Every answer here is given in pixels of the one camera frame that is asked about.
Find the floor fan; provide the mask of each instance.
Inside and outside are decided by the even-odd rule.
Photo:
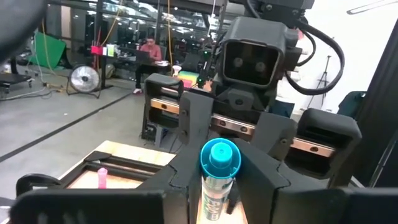
[[[101,94],[101,77],[94,69],[86,65],[79,65],[75,67],[68,77],[67,94],[73,95],[77,93],[93,95],[96,98]],[[68,88],[72,87],[75,92],[70,93]]]

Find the spray can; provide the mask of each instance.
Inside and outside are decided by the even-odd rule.
[[[241,153],[230,140],[212,139],[201,149],[200,165],[202,211],[207,220],[217,221],[241,167]]]

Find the white wall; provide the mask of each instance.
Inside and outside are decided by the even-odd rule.
[[[335,37],[343,49],[346,66],[337,86],[327,93],[323,110],[336,113],[342,99],[351,91],[367,90],[379,59],[387,44],[392,28],[398,19],[398,3],[350,16],[347,10],[365,5],[369,0],[315,1],[306,15],[309,23],[330,37]],[[337,55],[323,42],[317,41],[314,58],[300,69],[305,74],[300,85],[315,88],[322,75],[327,55],[332,55],[328,80],[339,70]],[[310,96],[297,93],[295,110],[307,108]]]

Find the wooden table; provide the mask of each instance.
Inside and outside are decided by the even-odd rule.
[[[113,156],[123,157],[126,159],[133,159],[136,161],[147,162],[151,164],[157,164],[165,166],[173,158],[174,154],[169,154],[166,152],[159,152],[150,149],[144,149],[142,147],[129,146],[125,144],[120,144],[111,141],[105,141],[100,146],[98,146],[94,151],[107,152]],[[66,173],[60,176],[60,179],[67,175],[71,170],[73,170],[78,164],[82,163],[84,158],[78,161],[73,167],[71,167]],[[107,178],[107,188],[135,188],[139,186],[141,182],[136,180],[124,179],[121,177],[108,177]],[[84,188],[84,189],[94,189],[98,187],[98,179],[95,172],[85,172],[77,180],[75,180],[70,186],[70,188]],[[217,222],[209,222],[205,218],[202,218],[203,214],[201,212],[201,202],[199,201],[198,208],[198,218],[197,223],[235,223],[235,224],[246,224],[246,216],[243,211],[242,203],[239,202],[234,209],[233,214],[228,215],[225,213],[226,204],[224,204],[224,213]],[[1,224],[8,224],[9,219],[4,220]]]

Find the tripod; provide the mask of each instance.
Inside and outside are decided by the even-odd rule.
[[[329,60],[330,60],[330,58],[331,58],[331,56],[328,55],[328,58],[327,58],[327,60],[326,60],[325,71],[323,72],[323,74],[322,74],[322,76],[321,76],[321,79],[318,79],[319,82],[318,82],[317,88],[319,88],[319,87],[321,86],[322,83],[323,83],[323,87],[327,86],[327,84],[328,84],[328,66],[329,66]],[[310,107],[310,105],[311,105],[311,103],[312,103],[312,100],[313,100],[313,97],[314,97],[314,96],[311,96],[311,100],[310,100],[310,102],[309,102],[308,105],[307,105],[307,109]],[[324,102],[325,98],[326,98],[326,93],[322,94],[321,107],[323,106],[323,102]]]

